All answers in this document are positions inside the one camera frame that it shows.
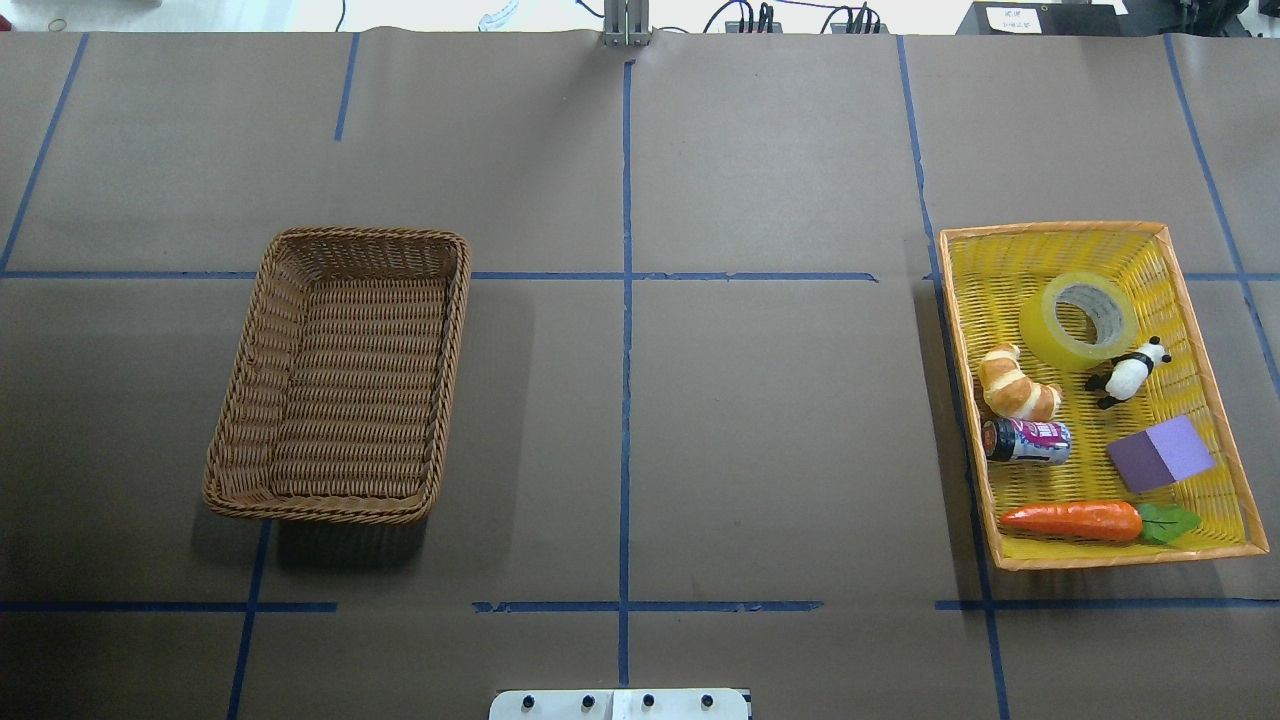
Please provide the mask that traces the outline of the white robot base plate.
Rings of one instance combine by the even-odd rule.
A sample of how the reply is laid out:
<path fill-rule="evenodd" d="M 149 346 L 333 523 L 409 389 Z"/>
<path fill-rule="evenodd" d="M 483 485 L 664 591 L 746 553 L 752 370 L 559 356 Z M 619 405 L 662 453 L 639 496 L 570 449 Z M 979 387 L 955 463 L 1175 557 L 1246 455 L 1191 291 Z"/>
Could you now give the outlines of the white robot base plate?
<path fill-rule="evenodd" d="M 502 691 L 489 719 L 753 719 L 749 691 L 727 687 Z"/>

